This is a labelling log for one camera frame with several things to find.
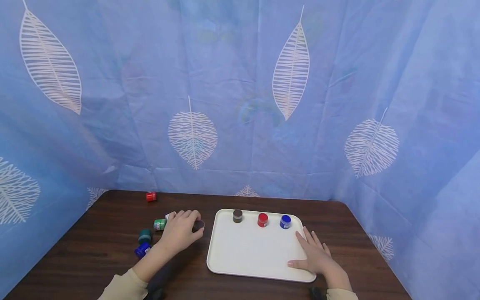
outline wooden table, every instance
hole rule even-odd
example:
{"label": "wooden table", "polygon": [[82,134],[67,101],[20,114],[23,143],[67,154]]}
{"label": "wooden table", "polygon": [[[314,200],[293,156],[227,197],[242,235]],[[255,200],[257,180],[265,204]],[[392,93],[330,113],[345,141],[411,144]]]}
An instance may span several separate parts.
{"label": "wooden table", "polygon": [[[109,191],[63,236],[6,299],[97,299],[114,274],[137,259],[138,233],[166,213],[197,209],[205,235],[184,251],[179,270],[167,283],[167,300],[308,300],[312,284],[211,273],[205,263],[215,213],[238,208],[298,216],[325,242],[349,274],[361,300],[410,299],[349,209],[335,201],[307,201],[158,193],[147,203],[144,192]],[[318,276],[315,286],[326,289]]]}

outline white tray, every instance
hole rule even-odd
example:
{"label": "white tray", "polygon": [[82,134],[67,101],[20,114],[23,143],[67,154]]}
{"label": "white tray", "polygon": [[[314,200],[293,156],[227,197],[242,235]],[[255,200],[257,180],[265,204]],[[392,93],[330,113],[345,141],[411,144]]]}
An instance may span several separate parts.
{"label": "white tray", "polygon": [[215,215],[207,266],[217,274],[260,277],[287,281],[313,282],[308,271],[292,269],[287,262],[305,259],[295,231],[303,235],[303,225],[296,216],[290,228],[280,227],[281,214],[266,213],[268,224],[257,225],[261,212],[243,210],[241,223],[233,222],[233,209],[221,209]]}

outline curtain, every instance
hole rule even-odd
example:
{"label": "curtain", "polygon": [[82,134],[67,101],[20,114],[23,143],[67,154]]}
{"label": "curtain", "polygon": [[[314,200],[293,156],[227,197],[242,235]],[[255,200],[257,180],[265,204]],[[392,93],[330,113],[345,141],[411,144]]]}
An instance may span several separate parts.
{"label": "curtain", "polygon": [[0,298],[109,189],[340,200],[480,298],[480,2],[0,4]]}

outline beige sleeve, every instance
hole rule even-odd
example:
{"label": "beige sleeve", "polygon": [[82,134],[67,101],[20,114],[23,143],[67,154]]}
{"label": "beige sleeve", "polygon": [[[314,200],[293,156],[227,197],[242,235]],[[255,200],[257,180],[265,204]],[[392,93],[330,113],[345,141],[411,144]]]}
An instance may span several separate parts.
{"label": "beige sleeve", "polygon": [[353,292],[341,288],[330,288],[327,290],[328,300],[359,300]]}
{"label": "beige sleeve", "polygon": [[142,300],[148,294],[146,287],[130,269],[122,276],[115,275],[98,300]]}

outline leaf pattern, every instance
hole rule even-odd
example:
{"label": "leaf pattern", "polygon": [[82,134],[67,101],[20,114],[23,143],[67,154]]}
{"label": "leaf pattern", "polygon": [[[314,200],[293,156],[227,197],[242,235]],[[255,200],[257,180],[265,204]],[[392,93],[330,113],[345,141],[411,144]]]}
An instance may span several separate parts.
{"label": "leaf pattern", "polygon": [[192,112],[190,96],[188,97],[190,112],[180,112],[170,121],[168,139],[173,148],[195,170],[209,158],[217,143],[213,122],[201,112]]}
{"label": "leaf pattern", "polygon": [[0,157],[0,225],[26,222],[39,196],[38,182]]}
{"label": "leaf pattern", "polygon": [[355,126],[348,136],[345,155],[358,178],[388,168],[395,161],[399,145],[393,128],[382,125],[382,121],[369,119]]}
{"label": "leaf pattern", "polygon": [[235,196],[241,197],[260,197],[254,190],[250,187],[250,185],[245,186],[240,192],[236,193]]}
{"label": "leaf pattern", "polygon": [[301,10],[300,21],[283,46],[273,72],[273,97],[285,120],[288,120],[297,108],[310,70],[307,40],[301,25],[304,7]]}
{"label": "leaf pattern", "polygon": [[101,195],[103,195],[103,193],[108,191],[105,189],[98,189],[98,188],[87,188],[87,190],[90,194],[90,200],[88,201],[87,209],[85,209],[85,211],[87,211],[90,207],[92,207],[92,205],[100,198]]}
{"label": "leaf pattern", "polygon": [[379,237],[373,234],[369,234],[368,237],[386,261],[390,261],[394,257],[392,238]]}
{"label": "leaf pattern", "polygon": [[28,73],[45,96],[80,115],[82,84],[77,66],[63,44],[23,1],[20,50]]}

